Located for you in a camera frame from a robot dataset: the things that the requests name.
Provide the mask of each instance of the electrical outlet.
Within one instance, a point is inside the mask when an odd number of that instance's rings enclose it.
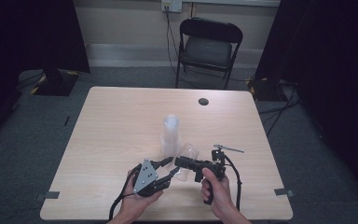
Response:
[[[170,11],[172,7],[172,0],[161,0],[161,11]]]
[[[182,12],[182,0],[161,0],[161,11]]]
[[[182,12],[182,0],[172,0],[172,12]]]

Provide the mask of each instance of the hand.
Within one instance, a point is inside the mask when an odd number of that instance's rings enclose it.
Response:
[[[130,178],[129,183],[124,190],[124,195],[132,194],[134,177],[135,175]],[[146,207],[155,202],[162,195],[162,193],[163,192],[161,190],[150,197],[142,197],[138,194],[124,197],[121,201],[120,211],[118,211],[117,215],[110,222],[108,222],[108,224],[132,223],[140,217],[144,213]]]
[[[202,174],[205,178],[201,182],[201,196],[204,201],[207,201],[208,197],[211,195],[208,190],[210,185],[207,180],[209,180],[213,187],[213,201],[211,209],[214,215],[220,218],[224,223],[251,223],[240,211],[237,210],[234,202],[232,202],[228,178],[225,176],[221,181],[219,181],[214,173],[208,168],[203,168]]]

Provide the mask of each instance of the black backdrop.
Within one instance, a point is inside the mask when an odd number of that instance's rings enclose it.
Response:
[[[324,141],[358,180],[358,1],[282,0],[255,77],[297,82]]]
[[[90,72],[72,0],[0,1],[0,108],[25,70]]]

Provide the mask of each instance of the chair backrest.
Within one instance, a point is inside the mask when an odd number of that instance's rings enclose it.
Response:
[[[240,44],[243,34],[240,28],[229,22],[210,21],[202,18],[190,18],[180,24],[181,39],[183,35]]]

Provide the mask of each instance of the clear plastic cup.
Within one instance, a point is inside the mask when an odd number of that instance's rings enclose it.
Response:
[[[184,156],[192,160],[196,160],[199,154],[200,150],[198,148],[194,147],[189,143],[185,143],[178,157]],[[180,168],[179,171],[174,175],[174,177],[181,181],[187,181],[188,172],[189,170],[185,168]]]
[[[168,115],[163,120],[161,133],[161,152],[165,158],[176,157],[181,149],[181,135],[179,132],[179,117]]]

